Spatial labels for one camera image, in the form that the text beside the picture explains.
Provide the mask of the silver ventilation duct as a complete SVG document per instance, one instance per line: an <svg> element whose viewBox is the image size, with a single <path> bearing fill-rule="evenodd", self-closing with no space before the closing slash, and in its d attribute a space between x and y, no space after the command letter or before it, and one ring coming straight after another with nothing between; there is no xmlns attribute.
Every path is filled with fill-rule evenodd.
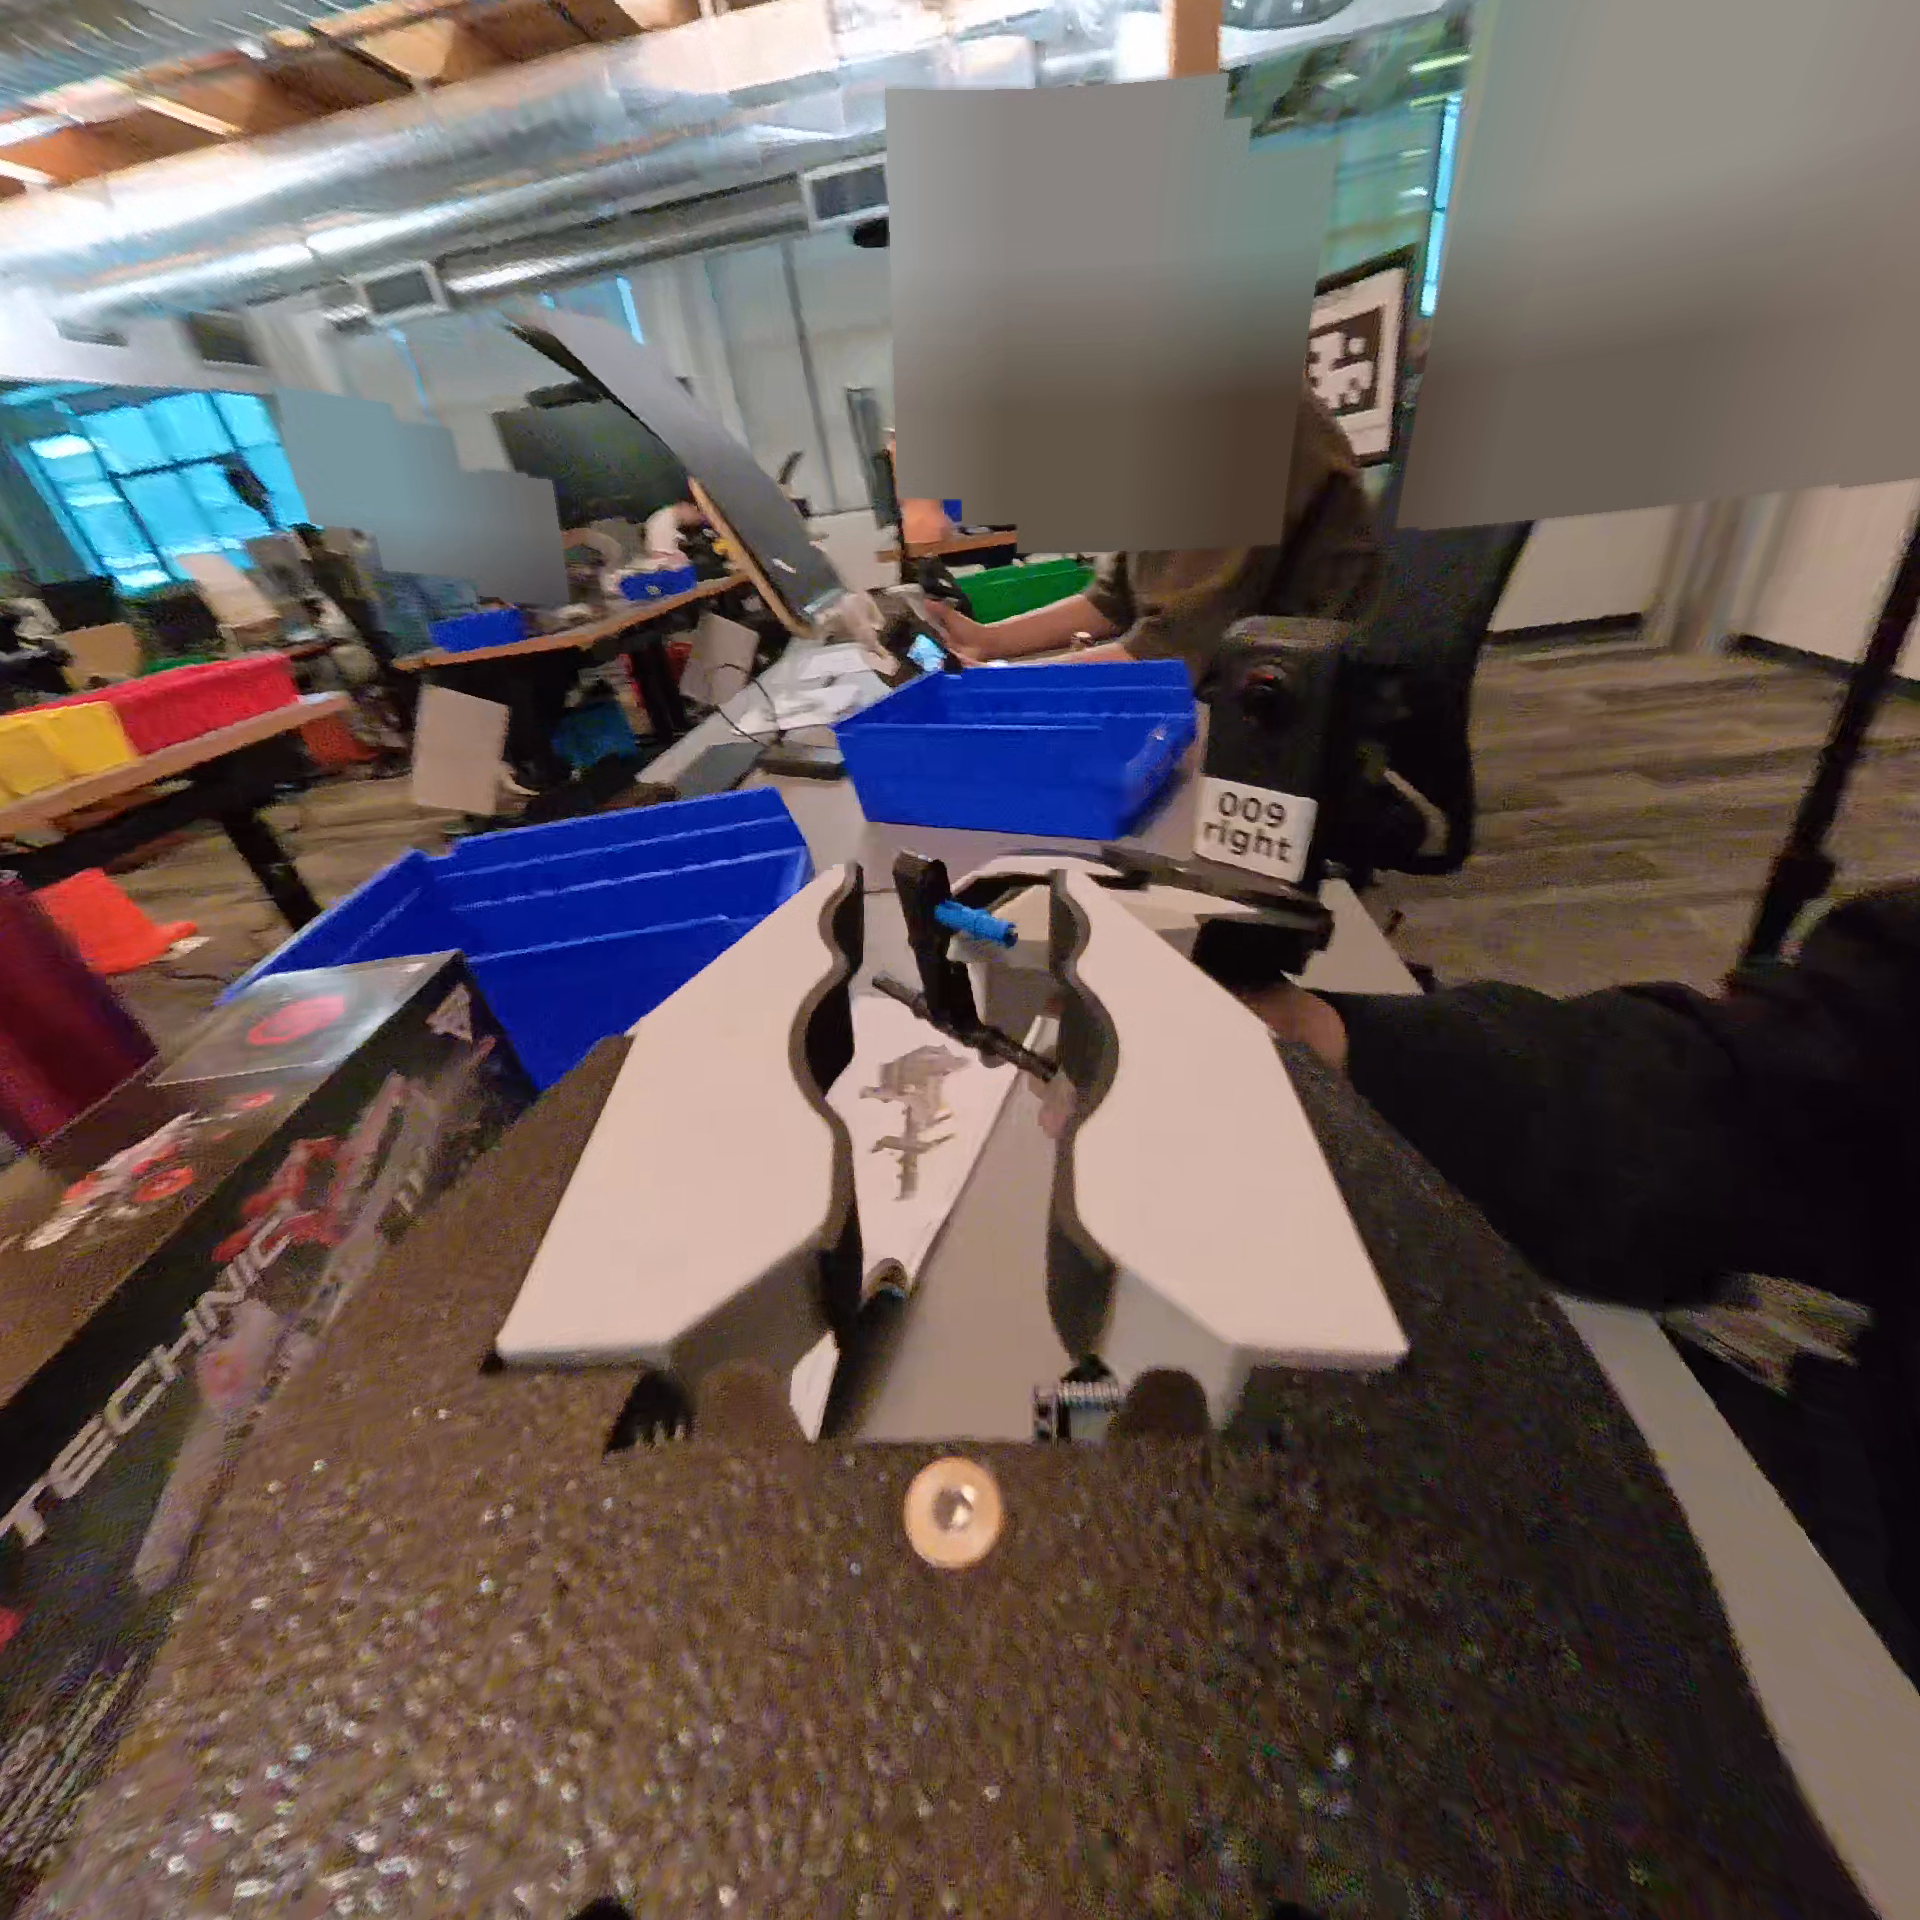
<svg viewBox="0 0 1920 1920"><path fill-rule="evenodd" d="M1053 6L749 6L229 140L4 206L4 290L115 315L223 305L599 194L647 199L865 137L890 86L1034 81Z"/></svg>

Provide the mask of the person's right hand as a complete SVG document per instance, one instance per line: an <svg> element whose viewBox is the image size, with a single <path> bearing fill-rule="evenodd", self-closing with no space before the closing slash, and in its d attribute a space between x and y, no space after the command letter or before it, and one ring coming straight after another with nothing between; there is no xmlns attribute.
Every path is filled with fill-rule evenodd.
<svg viewBox="0 0 1920 1920"><path fill-rule="evenodd" d="M1348 1030L1339 1011L1296 982L1240 994L1240 1001L1282 1042L1309 1050L1332 1072L1348 1066Z"/></svg>

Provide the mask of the orange cone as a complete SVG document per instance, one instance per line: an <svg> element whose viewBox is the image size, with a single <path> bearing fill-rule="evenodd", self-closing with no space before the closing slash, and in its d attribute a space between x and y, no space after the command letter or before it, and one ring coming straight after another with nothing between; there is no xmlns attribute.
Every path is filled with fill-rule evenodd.
<svg viewBox="0 0 1920 1920"><path fill-rule="evenodd" d="M154 919L98 868L43 884L34 889L34 898L85 964L106 979L154 967L201 936L194 922Z"/></svg>

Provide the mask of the red storage bin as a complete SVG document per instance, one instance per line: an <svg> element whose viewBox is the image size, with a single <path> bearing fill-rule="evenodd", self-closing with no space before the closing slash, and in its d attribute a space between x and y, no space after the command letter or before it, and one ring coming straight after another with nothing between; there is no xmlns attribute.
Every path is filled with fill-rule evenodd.
<svg viewBox="0 0 1920 1920"><path fill-rule="evenodd" d="M71 694L48 711L100 706L112 714L125 760L154 758L185 740L298 706L296 670L279 655L236 657L167 668Z"/></svg>

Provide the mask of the black office chair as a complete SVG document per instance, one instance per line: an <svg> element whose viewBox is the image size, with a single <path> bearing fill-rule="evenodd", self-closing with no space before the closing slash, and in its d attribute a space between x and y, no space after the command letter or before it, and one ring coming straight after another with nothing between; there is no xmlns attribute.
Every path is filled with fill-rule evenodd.
<svg viewBox="0 0 1920 1920"><path fill-rule="evenodd" d="M1335 862L1378 874L1456 874L1474 850L1473 694L1482 650L1532 521L1397 531L1356 658L1360 774Z"/></svg>

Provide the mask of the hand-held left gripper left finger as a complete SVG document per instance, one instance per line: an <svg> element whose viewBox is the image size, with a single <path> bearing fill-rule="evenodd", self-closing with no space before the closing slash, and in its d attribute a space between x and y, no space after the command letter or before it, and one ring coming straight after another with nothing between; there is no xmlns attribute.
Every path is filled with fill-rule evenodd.
<svg viewBox="0 0 1920 1920"><path fill-rule="evenodd" d="M717 1385L820 1436L867 1273L829 1102L865 931L859 865L829 867L636 1023L493 1337L504 1368L628 1368L647 1436L703 1419Z"/></svg>

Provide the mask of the black toy car set box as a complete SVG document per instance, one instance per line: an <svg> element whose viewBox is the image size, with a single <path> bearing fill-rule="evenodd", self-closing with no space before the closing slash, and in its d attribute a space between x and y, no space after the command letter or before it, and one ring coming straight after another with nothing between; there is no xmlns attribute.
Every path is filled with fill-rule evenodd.
<svg viewBox="0 0 1920 1920"><path fill-rule="evenodd" d="M4 1174L4 1727L137 1658L267 1400L532 1097L453 951L276 974Z"/></svg>

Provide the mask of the black tripod pole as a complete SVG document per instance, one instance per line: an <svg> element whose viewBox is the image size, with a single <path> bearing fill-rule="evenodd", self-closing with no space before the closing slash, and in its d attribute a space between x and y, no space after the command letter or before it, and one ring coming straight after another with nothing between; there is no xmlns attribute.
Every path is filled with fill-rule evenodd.
<svg viewBox="0 0 1920 1920"><path fill-rule="evenodd" d="M1810 905L1834 887L1837 862L1832 852L1832 836L1840 804L1859 769L1868 734L1899 676L1899 660L1915 615L1917 521L1911 521L1904 551L1888 579L1864 657L1852 668L1808 792L1768 874L1768 887L1736 963L1736 972L1743 976L1778 964L1792 931Z"/></svg>

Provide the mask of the person's right forearm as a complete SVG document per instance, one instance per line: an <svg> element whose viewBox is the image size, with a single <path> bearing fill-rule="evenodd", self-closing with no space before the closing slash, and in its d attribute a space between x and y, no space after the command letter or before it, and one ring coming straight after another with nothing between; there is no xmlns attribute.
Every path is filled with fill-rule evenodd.
<svg viewBox="0 0 1920 1920"><path fill-rule="evenodd" d="M1914 880L1717 994L1477 982L1330 1009L1357 1096L1549 1286L1679 1308L1754 1275L1914 1308Z"/></svg>

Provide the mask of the blue plastic bin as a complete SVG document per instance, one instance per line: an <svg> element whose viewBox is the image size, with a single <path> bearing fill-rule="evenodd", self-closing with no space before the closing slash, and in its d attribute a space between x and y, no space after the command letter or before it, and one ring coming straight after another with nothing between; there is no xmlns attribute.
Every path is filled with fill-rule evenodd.
<svg viewBox="0 0 1920 1920"><path fill-rule="evenodd" d="M1157 809L1196 734L1177 664L980 666L832 729L872 823L1097 844Z"/></svg>

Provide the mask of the maroon bottle with black lid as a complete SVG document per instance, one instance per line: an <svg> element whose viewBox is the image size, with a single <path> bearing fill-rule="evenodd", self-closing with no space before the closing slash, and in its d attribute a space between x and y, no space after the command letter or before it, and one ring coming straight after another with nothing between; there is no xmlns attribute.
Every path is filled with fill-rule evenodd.
<svg viewBox="0 0 1920 1920"><path fill-rule="evenodd" d="M2 875L2 1134L21 1152L53 1142L157 1050L106 976L11 874Z"/></svg>

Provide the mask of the black and white marker sign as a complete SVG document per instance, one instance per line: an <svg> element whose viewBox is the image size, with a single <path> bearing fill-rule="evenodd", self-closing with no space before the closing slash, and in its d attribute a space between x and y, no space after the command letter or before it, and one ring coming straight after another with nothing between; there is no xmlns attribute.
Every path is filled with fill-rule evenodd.
<svg viewBox="0 0 1920 1920"><path fill-rule="evenodd" d="M1399 457L1408 323L1420 290L1416 248L1371 257L1314 287L1305 374L1360 468Z"/></svg>

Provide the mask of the green storage bin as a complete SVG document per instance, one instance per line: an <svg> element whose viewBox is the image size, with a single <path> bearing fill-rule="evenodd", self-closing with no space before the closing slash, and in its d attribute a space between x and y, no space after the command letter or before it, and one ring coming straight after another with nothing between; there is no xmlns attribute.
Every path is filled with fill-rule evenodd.
<svg viewBox="0 0 1920 1920"><path fill-rule="evenodd" d="M953 585L967 615L992 626L1074 600L1096 576L1096 566L1082 558L1029 558L956 574Z"/></svg>

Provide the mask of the yellow storage bin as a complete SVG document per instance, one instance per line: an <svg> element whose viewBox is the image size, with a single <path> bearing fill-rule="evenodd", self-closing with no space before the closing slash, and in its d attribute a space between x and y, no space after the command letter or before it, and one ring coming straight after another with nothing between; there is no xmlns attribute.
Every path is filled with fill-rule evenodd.
<svg viewBox="0 0 1920 1920"><path fill-rule="evenodd" d="M42 704L2 716L2 802L131 767L137 751L106 702Z"/></svg>

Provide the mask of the open instruction booklet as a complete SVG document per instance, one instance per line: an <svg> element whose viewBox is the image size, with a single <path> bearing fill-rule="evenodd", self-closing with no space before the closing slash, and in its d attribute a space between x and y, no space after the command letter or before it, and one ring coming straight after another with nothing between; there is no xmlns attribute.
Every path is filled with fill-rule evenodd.
<svg viewBox="0 0 1920 1920"><path fill-rule="evenodd" d="M858 994L853 1060L829 1091L856 1174L853 1331L824 1337L789 1378L811 1446L1018 1436L1018 1360L1058 1353L1037 1289L992 1263L992 1207L969 1198L1018 1091L897 999Z"/></svg>

